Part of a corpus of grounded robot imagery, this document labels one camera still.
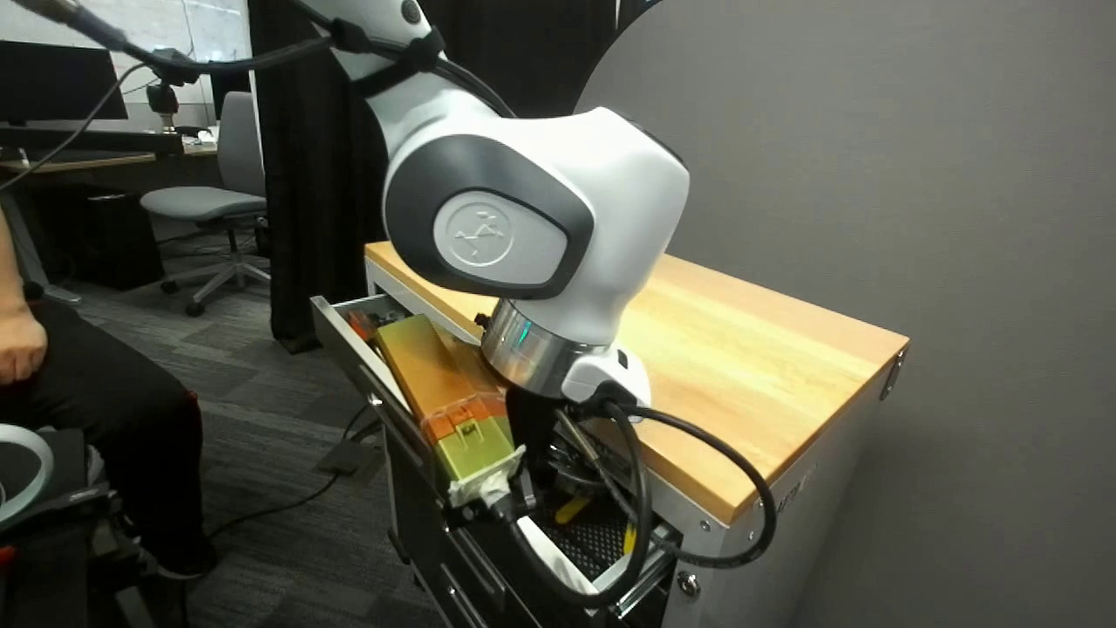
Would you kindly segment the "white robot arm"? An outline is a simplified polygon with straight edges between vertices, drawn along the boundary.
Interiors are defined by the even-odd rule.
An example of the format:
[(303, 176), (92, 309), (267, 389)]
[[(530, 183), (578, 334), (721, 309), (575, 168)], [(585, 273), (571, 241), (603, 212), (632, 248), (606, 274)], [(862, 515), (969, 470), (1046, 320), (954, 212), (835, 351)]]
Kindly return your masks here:
[(456, 65), (418, 0), (298, 0), (383, 147), (388, 241), (420, 279), (483, 293), (483, 361), (538, 397), (650, 397), (618, 344), (662, 258), (688, 163), (611, 109), (520, 119)]

